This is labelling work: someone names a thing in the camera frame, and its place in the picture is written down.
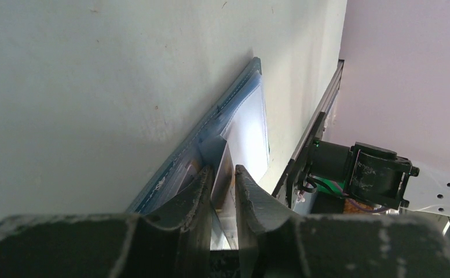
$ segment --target plastic folder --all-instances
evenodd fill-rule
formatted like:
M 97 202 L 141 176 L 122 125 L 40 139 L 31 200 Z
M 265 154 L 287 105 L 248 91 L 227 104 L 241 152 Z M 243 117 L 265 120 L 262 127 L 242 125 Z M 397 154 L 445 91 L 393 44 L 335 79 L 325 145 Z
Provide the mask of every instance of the plastic folder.
M 167 158 L 127 211 L 150 213 L 189 185 L 204 165 L 212 165 L 217 174 L 225 147 L 233 165 L 244 165 L 255 180 L 267 171 L 269 144 L 257 57 Z

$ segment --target purple wire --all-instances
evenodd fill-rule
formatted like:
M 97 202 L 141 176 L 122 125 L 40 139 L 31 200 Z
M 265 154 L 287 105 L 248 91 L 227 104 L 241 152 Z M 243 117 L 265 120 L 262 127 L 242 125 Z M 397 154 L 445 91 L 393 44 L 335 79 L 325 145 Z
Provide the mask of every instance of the purple wire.
M 343 192 L 342 187 L 335 181 L 331 181 L 332 184 L 334 184 L 335 187 L 337 187 L 338 190 L 341 191 L 341 194 L 343 194 L 344 196 L 347 196 L 347 194 L 345 194 Z M 349 203 L 351 203 L 354 207 L 356 207 L 357 209 L 364 211 L 365 213 L 384 213 L 385 211 L 389 210 L 387 207 L 381 207 L 381 208 L 377 208 L 374 210 L 367 210 L 366 208 L 361 207 L 358 203 L 356 203 L 353 199 L 351 198 L 347 198 L 347 200 L 349 201 Z

